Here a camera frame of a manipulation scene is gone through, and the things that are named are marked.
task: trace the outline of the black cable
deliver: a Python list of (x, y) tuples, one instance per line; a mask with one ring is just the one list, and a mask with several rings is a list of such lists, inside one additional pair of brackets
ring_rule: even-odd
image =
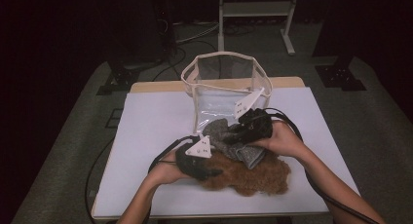
[(206, 45), (210, 46), (213, 49), (214, 52), (218, 51), (218, 50), (216, 50), (216, 48), (211, 43), (208, 43), (206, 41), (192, 41), (191, 40), (191, 41), (181, 43), (180, 45), (186, 45), (186, 44), (190, 44), (190, 43), (203, 43), (203, 44), (206, 44)]
[(167, 68), (163, 69), (162, 71), (160, 71), (153, 79), (152, 82), (156, 81), (156, 79), (165, 71), (169, 70), (172, 67), (175, 67), (175, 65), (179, 64), (181, 61), (183, 61), (183, 59), (185, 59), (186, 57), (186, 52), (184, 50), (182, 50), (181, 48), (177, 48), (178, 50), (180, 50), (183, 53), (183, 57), (176, 63), (174, 63), (173, 65), (168, 66)]
[(192, 40), (195, 40), (195, 39), (198, 39), (198, 38), (207, 36), (208, 34), (210, 34), (210, 33), (212, 33), (212, 32), (216, 32), (217, 29), (218, 29), (218, 27), (219, 27), (219, 26), (218, 26), (218, 23), (216, 23), (215, 26), (213, 26), (213, 27), (211, 27), (210, 29), (208, 29), (208, 30), (206, 30), (206, 31), (203, 31), (203, 32), (201, 32), (201, 33), (199, 33), (199, 34), (197, 34), (197, 35), (195, 35), (195, 36), (192, 36), (192, 37), (189, 37), (189, 38), (186, 38), (186, 39), (182, 39), (182, 40), (176, 40), (176, 44), (177, 44), (177, 45), (180, 45), (180, 44), (183, 44), (183, 43), (186, 43), (186, 42), (190, 42), (190, 41), (192, 41)]
[(308, 174), (308, 172), (305, 170), (306, 172), (306, 177), (307, 180), (309, 181), (311, 187), (314, 189), (314, 191), (319, 194), (319, 196), (321, 196), (323, 199), (325, 199), (327, 202), (329, 202), (332, 205), (335, 205), (336, 207), (341, 208), (342, 210), (348, 212), (349, 214), (357, 217), (358, 219), (364, 221), (365, 223), (369, 223), (369, 224), (378, 224), (378, 222), (376, 222), (375, 220), (371, 219), (370, 217), (346, 206), (343, 205), (341, 203), (339, 203), (338, 201), (334, 200), (333, 198), (331, 198), (330, 196), (328, 196), (327, 194), (325, 194), (319, 186), (317, 186), (317, 184), (314, 182), (314, 180), (312, 179), (312, 177), (310, 176), (310, 174)]
[(180, 139), (176, 139), (170, 146), (168, 146), (162, 153), (160, 153), (153, 161), (151, 166), (149, 166), (148, 173), (152, 170), (152, 168), (155, 167), (155, 165), (172, 149), (174, 149), (176, 146), (178, 146), (182, 141), (190, 139), (193, 142), (197, 142), (200, 140), (199, 136), (194, 136), (194, 135), (188, 135), (185, 137), (182, 137)]
[(171, 164), (171, 165), (176, 165), (176, 162), (173, 161), (165, 161), (165, 160), (160, 160), (158, 163), (166, 163), (166, 164)]
[(279, 113), (281, 113), (281, 114), (283, 114), (285, 117), (286, 117), (286, 114), (284, 114), (281, 110), (279, 110), (279, 109), (276, 109), (276, 108), (265, 108), (264, 110), (268, 110), (268, 109), (271, 109), (271, 110), (275, 110), (275, 111), (277, 111), (277, 112), (279, 112)]
[(115, 139), (115, 136), (113, 136), (108, 143), (106, 143), (106, 145), (103, 147), (102, 150), (100, 150), (99, 154), (97, 155), (97, 157), (94, 159), (94, 163), (92, 164), (92, 167), (89, 169), (88, 172), (88, 177), (86, 178), (86, 185), (85, 185), (85, 206), (86, 206), (86, 212), (88, 213), (88, 217), (91, 220), (91, 222), (93, 224), (95, 224), (94, 222), (94, 218), (92, 217), (91, 211), (89, 210), (89, 205), (88, 205), (88, 187), (89, 187), (89, 179), (91, 178), (92, 175), (92, 171), (94, 170), (94, 166), (96, 165), (97, 161), (99, 160), (99, 158), (102, 156), (103, 152), (106, 150), (106, 148), (112, 144), (113, 140)]

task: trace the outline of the white table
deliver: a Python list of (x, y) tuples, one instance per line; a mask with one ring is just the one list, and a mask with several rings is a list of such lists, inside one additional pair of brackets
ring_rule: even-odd
[[(283, 111), (297, 125), (306, 144), (357, 192), (311, 90), (303, 88), (297, 77), (271, 80), (275, 88), (270, 107)], [(237, 85), (242, 81), (229, 83)], [(94, 203), (92, 214), (96, 219), (119, 217), (153, 159), (176, 139), (192, 132), (193, 101), (180, 91), (183, 85), (162, 82), (154, 92), (153, 84), (157, 83), (138, 84), (128, 94)], [(302, 88), (277, 88), (288, 84)], [(308, 184), (301, 165), (291, 158), (281, 159), (291, 168), (289, 190), (284, 195), (242, 197), (231, 188), (212, 192), (203, 189), (194, 179), (183, 179), (158, 189), (151, 217), (251, 217), (328, 212), (322, 198)]]

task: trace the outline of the white shelf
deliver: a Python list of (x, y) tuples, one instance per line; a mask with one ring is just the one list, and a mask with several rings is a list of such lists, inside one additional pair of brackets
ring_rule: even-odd
[(223, 17), (288, 16), (291, 2), (239, 2), (224, 3)]

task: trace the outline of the mesh basket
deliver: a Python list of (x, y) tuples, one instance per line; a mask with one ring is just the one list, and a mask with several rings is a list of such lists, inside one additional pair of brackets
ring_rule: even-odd
[[(241, 80), (236, 84), (233, 79)], [(264, 89), (252, 108), (266, 108), (273, 90), (254, 57), (232, 52), (196, 56), (182, 71), (181, 80), (194, 100), (194, 133), (216, 119), (225, 118), (230, 125), (237, 123), (235, 103), (254, 91)]]

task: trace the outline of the shelf leg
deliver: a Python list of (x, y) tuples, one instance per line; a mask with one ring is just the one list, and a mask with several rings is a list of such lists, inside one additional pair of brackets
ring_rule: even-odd
[(281, 30), (282, 39), (285, 43), (286, 50), (290, 56), (295, 55), (295, 51), (294, 51), (294, 48), (292, 47), (291, 40), (289, 40), (288, 32), (289, 32), (289, 27), (291, 26), (292, 16), (294, 15), (296, 4), (297, 4), (297, 0), (291, 0), (288, 17), (286, 18), (285, 28)]
[(218, 32), (218, 51), (225, 51), (224, 48), (224, 0), (219, 0), (219, 32)]

